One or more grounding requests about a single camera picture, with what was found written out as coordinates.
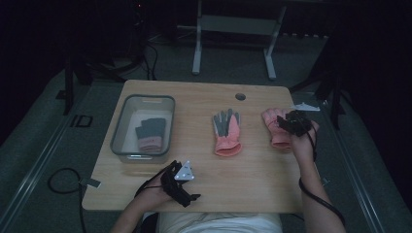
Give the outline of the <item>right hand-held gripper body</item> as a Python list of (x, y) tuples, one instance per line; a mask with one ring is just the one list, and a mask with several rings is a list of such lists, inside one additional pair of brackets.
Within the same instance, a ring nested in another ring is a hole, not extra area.
[(307, 112), (319, 112), (319, 107), (308, 105), (304, 102), (292, 106), (292, 111), (286, 114), (287, 131), (297, 137), (307, 133), (312, 128)]

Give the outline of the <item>person's left hand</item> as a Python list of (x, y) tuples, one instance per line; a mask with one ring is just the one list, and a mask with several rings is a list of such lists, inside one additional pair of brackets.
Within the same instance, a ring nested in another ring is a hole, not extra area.
[(146, 211), (154, 210), (163, 203), (171, 200), (171, 197), (163, 190), (160, 177), (144, 183), (137, 191), (134, 198), (144, 201)]

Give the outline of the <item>pink glove with grey palm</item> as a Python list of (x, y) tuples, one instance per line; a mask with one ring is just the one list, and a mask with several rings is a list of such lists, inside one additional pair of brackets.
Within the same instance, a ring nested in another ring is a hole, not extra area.
[(216, 135), (215, 154), (233, 156), (238, 154), (242, 145), (240, 137), (240, 115), (232, 109), (220, 111), (213, 116)]

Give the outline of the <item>small grey plug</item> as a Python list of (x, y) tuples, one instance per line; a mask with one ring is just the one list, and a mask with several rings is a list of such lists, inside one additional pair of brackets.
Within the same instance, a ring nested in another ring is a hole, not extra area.
[(99, 188), (100, 185), (101, 185), (101, 182), (100, 182), (100, 181), (97, 181), (97, 180), (95, 180), (95, 179), (81, 178), (81, 179), (80, 179), (80, 184), (81, 184), (82, 186), (91, 186), (91, 187), (94, 187), (94, 188)]

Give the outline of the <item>black metal stand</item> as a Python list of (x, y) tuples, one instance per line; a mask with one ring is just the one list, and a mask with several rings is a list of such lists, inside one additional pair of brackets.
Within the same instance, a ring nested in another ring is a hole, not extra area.
[(130, 71), (138, 65), (138, 59), (133, 58), (132, 61), (125, 66), (109, 69), (84, 54), (68, 56), (64, 67), (64, 88), (60, 90), (56, 96), (57, 99), (61, 99), (65, 103), (63, 114), (67, 116), (74, 106), (74, 77), (77, 77), (80, 84), (90, 85), (93, 82), (91, 71), (96, 71), (108, 80), (124, 83), (125, 78), (122, 78), (120, 74)]
[(344, 114), (341, 108), (341, 91), (343, 90), (344, 77), (348, 71), (348, 50), (346, 37), (335, 30), (327, 39), (320, 55), (313, 65), (308, 77), (289, 88), (291, 93), (318, 83), (315, 91), (318, 100), (325, 102), (331, 97), (330, 120), (332, 125), (339, 130), (339, 116)]

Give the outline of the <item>person's white shirt torso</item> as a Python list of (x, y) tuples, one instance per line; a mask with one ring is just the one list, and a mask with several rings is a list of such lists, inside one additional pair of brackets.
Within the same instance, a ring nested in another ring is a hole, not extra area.
[(283, 233), (278, 214), (161, 213), (155, 233)]

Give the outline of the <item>person's right hand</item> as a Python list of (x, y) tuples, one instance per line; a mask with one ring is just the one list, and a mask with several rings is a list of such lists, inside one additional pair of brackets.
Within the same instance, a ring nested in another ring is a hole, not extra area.
[(319, 124), (311, 121), (312, 128), (306, 134), (297, 137), (290, 135), (292, 152), (298, 163), (313, 163), (316, 160), (317, 132)]

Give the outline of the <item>black rectangular floor bracket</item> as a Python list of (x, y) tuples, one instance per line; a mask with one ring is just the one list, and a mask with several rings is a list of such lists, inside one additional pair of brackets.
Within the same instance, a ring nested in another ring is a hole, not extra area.
[(71, 127), (90, 127), (93, 122), (93, 116), (75, 115), (70, 123)]

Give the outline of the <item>pink glove with printed back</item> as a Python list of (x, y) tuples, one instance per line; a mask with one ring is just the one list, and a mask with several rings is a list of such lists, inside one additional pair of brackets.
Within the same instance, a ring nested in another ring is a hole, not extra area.
[(291, 147), (289, 133), (279, 126), (278, 117), (285, 118), (287, 109), (270, 108), (261, 113), (262, 119), (271, 134), (271, 146), (275, 149), (288, 150)]

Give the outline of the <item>grey plastic bin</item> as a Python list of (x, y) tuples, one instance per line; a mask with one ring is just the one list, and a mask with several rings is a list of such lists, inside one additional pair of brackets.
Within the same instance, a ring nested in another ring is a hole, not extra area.
[[(161, 164), (168, 159), (174, 120), (175, 99), (168, 95), (129, 95), (123, 101), (111, 150), (123, 163)], [(135, 128), (149, 118), (164, 118), (166, 126), (162, 149), (158, 152), (139, 151)]]

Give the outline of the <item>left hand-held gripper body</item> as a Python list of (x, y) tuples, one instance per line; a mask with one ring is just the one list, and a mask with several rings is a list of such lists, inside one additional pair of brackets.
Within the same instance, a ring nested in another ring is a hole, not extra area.
[(182, 164), (181, 169), (173, 169), (170, 165), (166, 167), (161, 176), (163, 190), (183, 207), (187, 207), (192, 201), (191, 194), (187, 193), (183, 184), (194, 179), (190, 162)]

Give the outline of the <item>white metal desk frame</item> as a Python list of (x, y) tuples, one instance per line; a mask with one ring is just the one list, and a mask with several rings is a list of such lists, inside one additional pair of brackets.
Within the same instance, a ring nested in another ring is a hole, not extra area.
[(196, 14), (196, 41), (191, 72), (200, 74), (202, 57), (202, 32), (214, 31), (222, 33), (250, 34), (269, 36), (270, 43), (263, 49), (263, 57), (269, 80), (277, 78), (272, 53), (280, 35), (280, 29), (287, 11), (286, 6), (281, 6), (276, 19), (227, 17), (216, 15), (204, 15), (202, 5), (204, 0), (197, 0)]

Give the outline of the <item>metal floor rail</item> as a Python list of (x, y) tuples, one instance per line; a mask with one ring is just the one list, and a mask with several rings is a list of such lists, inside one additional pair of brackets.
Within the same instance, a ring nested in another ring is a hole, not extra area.
[(58, 101), (40, 101), (0, 149), (0, 233), (84, 233), (79, 179), (91, 174), (99, 136), (70, 123), (92, 116), (97, 97), (96, 87), (79, 87), (68, 116)]
[(334, 106), (332, 101), (318, 100), (321, 113), (326, 122), (326, 128), (330, 131), (330, 138), (336, 144), (340, 155), (340, 167), (343, 169), (345, 179), (350, 183), (350, 193), (356, 197), (358, 209), (361, 211), (362, 219), (367, 223), (369, 233), (386, 233), (378, 212), (373, 205), (370, 193), (361, 179), (357, 169), (354, 154), (350, 152), (347, 142), (343, 138), (341, 130), (332, 122)]

